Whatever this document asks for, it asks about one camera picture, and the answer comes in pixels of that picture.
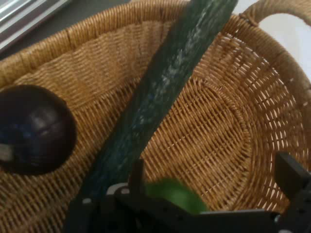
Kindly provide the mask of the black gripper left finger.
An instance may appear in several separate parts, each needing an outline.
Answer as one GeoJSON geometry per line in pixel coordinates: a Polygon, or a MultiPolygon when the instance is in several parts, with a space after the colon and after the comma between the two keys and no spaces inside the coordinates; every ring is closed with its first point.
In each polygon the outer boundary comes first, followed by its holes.
{"type": "Polygon", "coordinates": [[[144,160],[138,159],[134,162],[129,175],[128,187],[130,192],[142,192],[144,190],[144,160]]]}

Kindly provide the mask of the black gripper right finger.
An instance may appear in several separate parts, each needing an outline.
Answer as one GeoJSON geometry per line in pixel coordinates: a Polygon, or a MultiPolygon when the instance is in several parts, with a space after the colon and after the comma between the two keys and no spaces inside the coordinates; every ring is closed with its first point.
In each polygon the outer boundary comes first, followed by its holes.
{"type": "Polygon", "coordinates": [[[290,201],[290,211],[311,211],[311,174],[287,152],[275,156],[275,181],[290,201]]]}

